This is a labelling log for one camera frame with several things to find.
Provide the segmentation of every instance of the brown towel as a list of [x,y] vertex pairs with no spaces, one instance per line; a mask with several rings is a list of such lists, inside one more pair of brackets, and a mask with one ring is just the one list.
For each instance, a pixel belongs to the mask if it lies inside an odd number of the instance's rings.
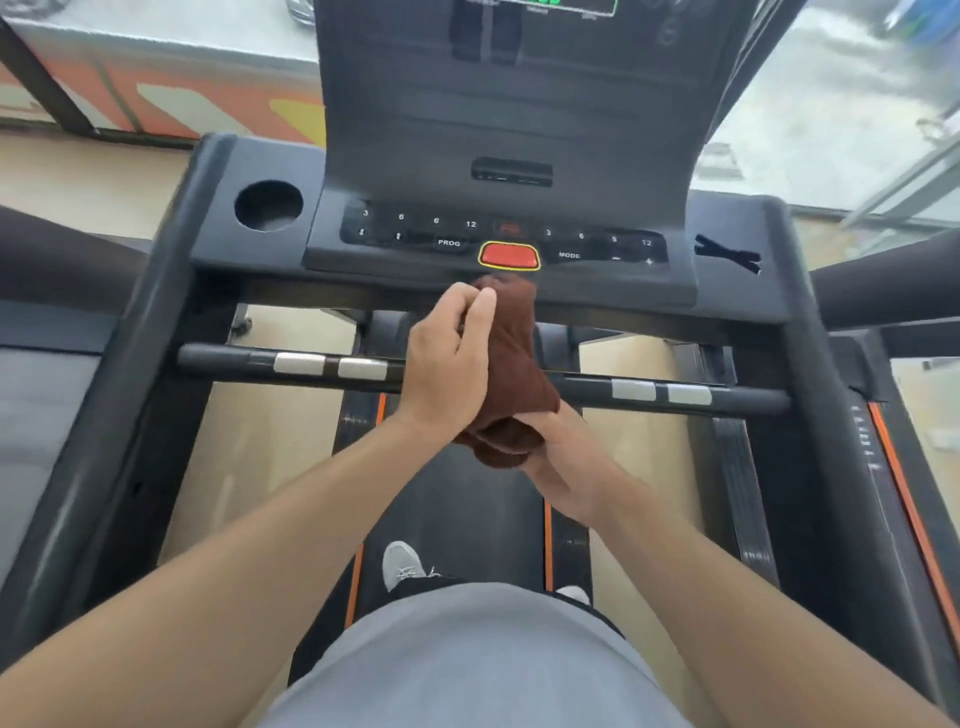
[[491,468],[515,468],[543,438],[514,415],[560,409],[560,395],[534,359],[537,286],[514,275],[484,276],[473,285],[496,291],[490,379],[480,412],[454,442],[473,448],[477,459]]

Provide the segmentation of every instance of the parked car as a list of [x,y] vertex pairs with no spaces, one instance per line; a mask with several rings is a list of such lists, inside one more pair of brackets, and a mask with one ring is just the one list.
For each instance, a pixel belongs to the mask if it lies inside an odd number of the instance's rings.
[[313,26],[313,0],[287,0],[287,10],[298,23]]
[[0,16],[42,20],[60,12],[69,4],[70,0],[0,0]]

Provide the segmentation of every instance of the cup holder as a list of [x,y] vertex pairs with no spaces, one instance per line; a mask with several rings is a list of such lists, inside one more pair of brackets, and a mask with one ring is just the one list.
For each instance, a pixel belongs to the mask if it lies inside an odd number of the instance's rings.
[[289,182],[254,182],[237,195],[233,211],[245,228],[261,232],[283,230],[303,212],[303,195]]

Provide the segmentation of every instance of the person's left arm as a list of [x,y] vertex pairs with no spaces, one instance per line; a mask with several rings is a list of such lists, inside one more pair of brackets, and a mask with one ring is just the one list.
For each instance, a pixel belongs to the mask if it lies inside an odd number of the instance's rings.
[[4,724],[236,725],[400,489],[476,415],[495,301],[451,287],[411,330],[395,415],[0,675]]

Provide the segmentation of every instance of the t-shirt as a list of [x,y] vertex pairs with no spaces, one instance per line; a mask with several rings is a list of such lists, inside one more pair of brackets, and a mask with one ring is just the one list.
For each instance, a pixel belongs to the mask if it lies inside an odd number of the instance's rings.
[[410,596],[360,619],[261,728],[689,728],[590,613],[507,584]]

